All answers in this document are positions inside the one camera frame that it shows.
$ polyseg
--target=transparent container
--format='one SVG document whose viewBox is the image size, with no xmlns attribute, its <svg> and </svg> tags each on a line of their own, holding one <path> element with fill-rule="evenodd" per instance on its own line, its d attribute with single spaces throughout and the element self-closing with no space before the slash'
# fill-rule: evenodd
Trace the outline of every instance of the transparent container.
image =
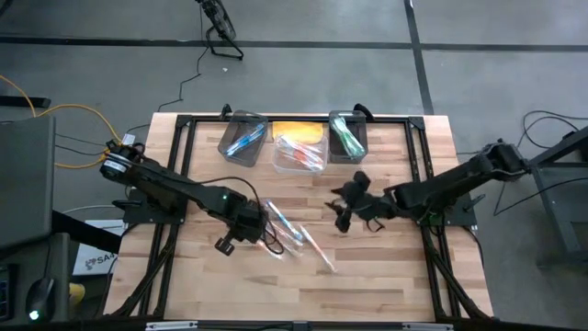
<svg viewBox="0 0 588 331">
<path fill-rule="evenodd" d="M 317 143 L 298 143 L 287 135 L 278 135 L 272 163 L 280 174 L 318 176 L 327 167 L 328 151 L 325 136 Z"/>
<path fill-rule="evenodd" d="M 356 140 L 364 148 L 365 152 L 360 156 L 352 156 L 347 153 L 340 135 L 333 129 L 333 121 L 336 118 L 345 120 L 346 128 L 353 134 Z M 334 164 L 360 164 L 368 154 L 368 132 L 366 128 L 366 115 L 359 110 L 333 110 L 329 113 L 329 162 Z"/>
<path fill-rule="evenodd" d="M 266 140 L 267 123 L 267 117 L 265 116 L 244 110 L 235 111 L 231 116 L 227 130 L 220 139 L 219 153 L 229 162 L 241 166 L 255 166 L 257 157 Z M 257 129 L 262 128 L 262 132 L 255 132 Z M 238 140 L 243 139 L 244 136 L 252 137 L 252 134 L 255 135 L 255 139 L 245 144 L 242 148 L 235 148 L 237 146 L 235 143 Z"/>
</svg>

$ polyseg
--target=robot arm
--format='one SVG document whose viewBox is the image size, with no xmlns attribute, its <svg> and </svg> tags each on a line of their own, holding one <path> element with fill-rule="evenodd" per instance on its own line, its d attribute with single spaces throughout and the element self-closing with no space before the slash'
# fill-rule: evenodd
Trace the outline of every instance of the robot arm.
<svg viewBox="0 0 588 331">
<path fill-rule="evenodd" d="M 145 157 L 140 145 L 119 146 L 109 142 L 110 153 L 100 173 L 112 181 L 132 185 L 145 193 L 155 209 L 173 214 L 183 199 L 189 199 L 209 216 L 227 224 L 229 232 L 215 247 L 225 255 L 234 250 L 232 239 L 255 244 L 267 223 L 267 211 L 257 201 L 226 187 L 204 186 L 160 166 Z"/>
<path fill-rule="evenodd" d="M 353 181 L 336 188 L 346 207 L 327 203 L 337 213 L 335 225 L 346 233 L 351 214 L 364 221 L 376 218 L 411 218 L 420 222 L 429 213 L 443 212 L 455 204 L 460 196 L 481 186 L 491 179 L 514 181 L 529 172 L 527 161 L 512 144 L 491 143 L 468 162 L 458 165 L 443 174 L 423 182 L 403 183 L 385 188 L 382 197 L 367 193 L 370 180 L 363 172 L 356 172 Z"/>
</svg>

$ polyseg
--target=wire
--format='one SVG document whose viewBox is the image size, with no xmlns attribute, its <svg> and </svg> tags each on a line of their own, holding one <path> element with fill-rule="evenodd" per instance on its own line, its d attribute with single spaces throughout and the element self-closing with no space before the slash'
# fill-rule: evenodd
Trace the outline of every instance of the wire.
<svg viewBox="0 0 588 331">
<path fill-rule="evenodd" d="M 128 130 L 125 132 L 125 134 L 128 134 L 129 132 L 131 132 L 131 131 L 134 131 L 134 130 L 137 130 L 137 129 L 140 129 L 140 128 L 144 128 L 144 127 L 150 127 L 150 126 L 151 126 L 151 123 L 148 123 L 148 124 L 142 124 L 142 125 L 137 125 L 137 126 L 135 126 L 135 127 L 132 127 L 132 128 L 130 128 L 130 129 L 128 129 Z"/>
<path fill-rule="evenodd" d="M 117 208 L 117 207 L 115 207 L 113 205 L 93 205 L 93 206 L 84 206 L 84 207 L 73 208 L 68 211 L 62 211 L 62 213 L 68 214 L 68 213 L 74 212 L 74 211 L 85 211 L 85 210 L 90 210 L 90 209 L 104 209 L 104 208 Z"/>
<path fill-rule="evenodd" d="M 89 155 L 89 156 L 102 155 L 104 153 L 104 151 L 98 152 L 98 153 L 80 152 L 80 151 L 74 150 L 74 148 L 69 148 L 69 147 L 61 146 L 61 145 L 58 145 L 57 143 L 55 144 L 55 147 L 61 148 L 61 149 L 66 150 L 66 151 L 78 153 L 78 154 L 81 154 L 81 155 Z"/>
<path fill-rule="evenodd" d="M 588 177 L 580 177 L 580 178 L 575 178 L 575 179 L 564 180 L 564 181 L 562 181 L 562 182 L 560 182 L 560 183 L 553 184 L 553 185 L 551 185 L 551 186 L 548 186 L 548 187 L 546 187 L 546 188 L 543 188 L 543 189 L 541 189 L 540 191 L 538 191 L 537 193 L 531 194 L 530 196 L 528 196 L 528 197 L 526 197 L 526 198 L 524 198 L 524 199 L 521 199 L 521 200 L 519 200 L 519 201 L 517 201 L 517 202 L 513 203 L 512 205 L 510 205 L 510 206 L 508 206 L 508 207 L 506 207 L 506 208 L 503 208 L 503 209 L 501 209 L 500 211 L 497 211 L 497 212 L 494 214 L 494 216 L 498 216 L 498 215 L 500 215 L 501 213 L 503 213 L 503 212 L 505 212 L 505 211 L 508 211 L 509 209 L 513 208 L 514 206 L 516 206 L 516 205 L 518 205 L 518 204 L 520 204 L 520 203 L 523 203 L 523 202 L 525 202 L 525 201 L 527 201 L 527 200 L 529 200 L 529 199 L 531 199 L 531 198 L 535 197 L 536 195 L 539 195 L 539 194 L 541 194 L 541 193 L 545 192 L 545 191 L 546 191 L 546 190 L 548 190 L 548 189 L 555 188 L 555 187 L 558 187 L 558 186 L 560 186 L 560 185 L 564 185 L 564 184 L 568 184 L 568 183 L 573 183 L 573 182 L 576 182 L 576 181 L 586 180 L 586 179 L 588 179 Z"/>
<path fill-rule="evenodd" d="M 96 313 L 95 313 L 95 317 L 98 317 L 98 315 L 100 314 L 100 312 L 104 311 L 104 306 L 106 304 L 106 300 L 107 300 L 107 295 L 110 292 L 110 282 L 112 281 L 112 269 L 114 268 L 115 263 L 119 260 L 119 257 L 115 257 L 112 260 L 112 263 L 110 263 L 110 268 L 108 268 L 108 273 L 107 273 L 107 284 L 106 284 L 106 288 L 104 289 L 104 292 L 102 293 L 102 298 L 100 299 L 100 304 L 98 305 L 98 308 L 96 308 Z"/>
<path fill-rule="evenodd" d="M 210 180 L 205 180 L 205 181 L 200 181 L 200 182 L 192 182 L 192 181 L 184 181 L 187 184 L 209 184 L 209 183 L 214 183 L 214 182 L 218 182 L 218 181 L 222 181 L 222 180 L 239 180 L 242 181 L 243 183 L 245 183 L 250 189 L 251 191 L 254 193 L 255 195 L 255 200 L 257 201 L 257 209 L 259 210 L 259 217 L 261 218 L 262 215 L 262 207 L 261 207 L 261 201 L 259 200 L 259 196 L 257 195 L 257 190 L 255 190 L 255 187 L 248 182 L 246 179 L 243 179 L 241 177 L 236 177 L 236 176 L 227 176 L 227 177 L 220 177 L 220 178 L 214 178 L 214 179 L 210 179 Z M 267 228 L 264 226 L 264 231 L 262 232 L 262 236 L 261 236 L 261 240 L 264 243 L 264 245 L 267 247 L 267 249 L 276 254 L 276 255 L 282 255 L 284 254 L 284 246 L 282 245 L 282 243 L 277 239 L 277 234 L 276 234 L 276 228 L 274 227 L 274 224 L 272 224 L 271 222 L 267 222 L 269 223 L 269 227 L 272 229 L 272 233 L 270 233 Z M 273 241 L 271 243 L 267 242 L 267 235 L 270 235 L 270 237 L 273 239 Z M 275 250 L 274 248 L 271 247 L 271 245 L 276 244 L 279 247 L 279 250 Z"/>
<path fill-rule="evenodd" d="M 571 123 L 570 123 L 568 120 L 565 120 L 565 119 L 562 119 L 562 118 L 559 118 L 559 117 L 556 117 L 556 116 L 544 116 L 544 117 L 542 117 L 542 118 L 539 118 L 539 119 L 537 119 L 537 120 L 536 120 L 536 121 L 534 121 L 533 123 L 536 123 L 536 122 L 538 122 L 538 121 L 540 121 L 540 120 L 559 120 L 559 121 L 561 121 L 561 122 L 564 122 L 564 123 L 568 124 L 569 126 L 571 126 L 571 127 L 572 127 L 572 128 L 575 130 L 575 131 L 578 131 L 578 130 L 579 130 L 579 129 L 578 129 L 578 127 L 576 127 L 575 125 L 571 124 Z M 536 143 L 536 142 L 535 142 L 533 139 L 531 139 L 531 136 L 528 134 L 528 129 L 529 129 L 529 128 L 524 128 L 524 132 L 523 132 L 523 134 L 526 136 L 526 138 L 527 138 L 527 139 L 528 139 L 528 140 L 529 140 L 529 141 L 530 141 L 532 144 L 534 144 L 535 146 L 537 146 L 537 147 L 539 147 L 539 148 L 545 148 L 545 149 L 547 149 L 547 148 L 551 148 L 551 147 L 552 147 L 552 146 L 546 146 L 546 145 L 543 145 L 543 144 L 540 144 L 540 143 Z"/>
<path fill-rule="evenodd" d="M 202 35 L 203 29 L 204 29 L 204 23 L 202 21 L 202 4 L 200 4 L 200 38 L 201 38 L 201 40 L 204 40 L 203 35 Z M 206 49 L 202 52 L 202 54 L 200 54 L 200 57 L 198 57 L 198 60 L 196 61 L 196 74 L 191 76 L 190 78 L 180 82 L 180 90 L 179 90 L 177 99 L 173 100 L 173 101 L 165 102 L 165 103 L 159 105 L 156 112 L 160 112 L 162 110 L 162 108 L 165 106 L 173 105 L 175 103 L 184 101 L 184 98 L 182 97 L 182 92 L 184 91 L 184 84 L 189 83 L 189 82 L 197 79 L 198 77 L 202 76 L 202 74 L 200 73 L 200 60 L 202 60 L 202 58 L 204 57 L 206 52 L 209 50 L 209 48 L 210 48 L 210 46 L 207 45 Z"/>
<path fill-rule="evenodd" d="M 39 115 L 37 115 L 37 112 L 35 111 L 35 107 L 33 106 L 33 103 L 30 101 L 30 98 L 28 97 L 27 93 L 25 93 L 24 90 L 22 90 L 20 87 L 18 87 L 15 83 L 13 83 L 11 80 L 9 80 L 8 78 L 4 77 L 3 75 L 0 74 L 0 79 L 7 82 L 9 85 L 11 85 L 12 87 L 14 87 L 19 93 L 20 95 L 27 100 L 28 105 L 30 106 L 30 110 L 33 114 L 33 118 L 36 117 L 40 117 L 40 116 L 45 116 L 57 109 L 62 109 L 62 108 L 80 108 L 80 109 L 84 109 L 87 110 L 91 113 L 94 113 L 95 115 L 97 115 L 108 127 L 108 129 L 110 130 L 110 132 L 112 133 L 112 136 L 117 140 L 117 142 L 121 142 L 121 139 L 119 138 L 119 136 L 117 135 L 117 133 L 115 132 L 114 128 L 112 127 L 112 125 L 110 124 L 110 122 L 102 115 L 102 113 L 100 113 L 98 110 L 95 110 L 93 108 L 90 108 L 86 105 L 79 105 L 79 104 L 64 104 L 64 105 L 59 105 L 59 106 L 55 106 L 55 107 L 51 107 L 43 112 L 41 112 Z M 95 160 L 95 162 L 90 163 L 90 164 L 86 164 L 86 165 L 65 165 L 65 164 L 60 164 L 60 163 L 55 163 L 55 166 L 58 167 L 62 167 L 62 168 L 66 168 L 66 169 L 84 169 L 84 168 L 88 168 L 88 167 L 92 167 L 95 165 L 98 165 L 100 163 L 102 163 L 102 161 L 104 161 L 106 159 L 106 155 L 103 154 L 101 155 L 97 160 Z"/>
<path fill-rule="evenodd" d="M 55 135 L 58 136 L 58 137 L 65 138 L 65 139 L 71 139 L 73 141 L 77 141 L 77 142 L 80 142 L 80 143 L 89 143 L 89 144 L 93 144 L 95 146 L 104 147 L 104 144 L 103 143 L 89 142 L 89 141 L 84 140 L 84 139 L 74 138 L 74 137 L 71 137 L 71 136 L 68 136 L 68 135 L 65 135 L 65 134 L 60 134 L 60 133 L 55 133 Z"/>
<path fill-rule="evenodd" d="M 476 245 L 478 246 L 478 251 L 480 252 L 480 261 L 481 261 L 481 266 L 484 268 L 484 254 L 483 251 L 481 250 L 481 244 L 480 244 L 480 240 L 478 239 L 478 236 L 471 231 L 471 229 L 467 226 L 462 226 L 464 230 L 466 230 L 469 235 L 471 235 L 471 237 L 474 239 L 474 241 L 476 242 Z"/>
<path fill-rule="evenodd" d="M 37 113 L 35 112 L 35 107 L 33 107 L 33 103 L 30 101 L 30 98 L 28 98 L 27 94 L 25 93 L 25 91 L 23 91 L 20 87 L 18 87 L 16 84 L 12 83 L 12 81 L 4 76 L 2 76 L 0 74 L 0 79 L 2 79 L 3 81 L 7 82 L 10 86 L 14 87 L 16 89 L 16 91 L 18 91 L 18 93 L 20 93 L 20 95 L 27 100 L 28 105 L 30 106 L 30 110 L 33 113 L 33 117 L 37 117 Z"/>
</svg>

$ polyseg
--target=desk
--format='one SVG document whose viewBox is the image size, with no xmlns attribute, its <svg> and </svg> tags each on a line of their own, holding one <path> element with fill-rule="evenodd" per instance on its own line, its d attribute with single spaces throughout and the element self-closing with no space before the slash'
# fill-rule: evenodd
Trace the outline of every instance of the desk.
<svg viewBox="0 0 588 331">
<path fill-rule="evenodd" d="M 146 142 L 146 155 L 164 166 L 176 115 L 154 114 Z M 424 119 L 433 168 L 439 174 L 458 164 L 449 121 L 445 116 Z M 310 247 L 298 261 L 279 261 L 246 244 L 236 245 L 234 253 L 225 257 L 213 247 L 226 233 L 224 224 L 190 203 L 175 251 L 166 319 L 434 320 L 423 243 L 413 222 L 384 221 L 386 229 L 373 234 L 354 216 L 349 233 L 340 234 L 334 227 L 334 212 L 323 205 L 335 198 L 330 189 L 341 187 L 358 169 L 371 177 L 369 191 L 375 194 L 381 194 L 385 187 L 411 181 L 400 125 L 368 124 L 369 154 L 363 163 L 328 165 L 320 177 L 277 174 L 271 164 L 271 134 L 267 135 L 255 167 L 225 162 L 217 151 L 225 128 L 226 123 L 198 124 L 188 176 L 195 180 L 238 176 L 251 181 L 260 198 L 272 199 L 291 221 L 306 227 L 339 273 L 330 275 Z M 178 160 L 182 160 L 185 141 L 184 133 Z M 220 185 L 253 196 L 243 183 L 226 181 Z M 152 237 L 153 226 L 140 225 L 123 238 L 106 313 L 119 308 L 140 281 Z M 461 228 L 447 228 L 447 239 L 457 279 L 474 302 L 492 314 L 476 244 Z M 443 281 L 440 286 L 448 312 L 447 287 Z M 156 280 L 151 308 L 158 290 Z"/>
</svg>

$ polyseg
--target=blue pen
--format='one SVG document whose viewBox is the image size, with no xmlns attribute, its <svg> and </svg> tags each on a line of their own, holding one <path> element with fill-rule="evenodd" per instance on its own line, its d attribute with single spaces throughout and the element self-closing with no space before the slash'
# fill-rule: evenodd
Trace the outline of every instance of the blue pen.
<svg viewBox="0 0 588 331">
<path fill-rule="evenodd" d="M 296 237 L 296 239 L 298 239 L 300 242 L 304 241 L 304 237 L 302 236 L 302 234 L 294 228 L 292 223 L 288 222 L 288 220 L 286 219 L 286 216 L 284 216 L 284 214 L 282 214 L 276 208 L 276 206 L 272 203 L 272 201 L 267 200 L 266 205 L 270 210 L 272 210 L 277 215 L 279 220 L 288 228 L 288 230 L 290 230 L 292 232 L 292 234 L 294 234 L 294 237 Z"/>
<path fill-rule="evenodd" d="M 236 142 L 232 143 L 231 146 L 229 146 L 229 148 L 227 148 L 227 151 L 225 152 L 225 154 L 227 156 L 235 155 L 237 152 L 241 151 L 247 145 L 249 145 L 250 143 L 253 143 L 257 139 L 259 139 L 261 136 L 263 136 L 265 129 L 266 128 L 265 128 L 264 124 L 257 124 L 255 129 L 251 133 L 245 134 L 243 137 L 237 139 Z"/>
</svg>

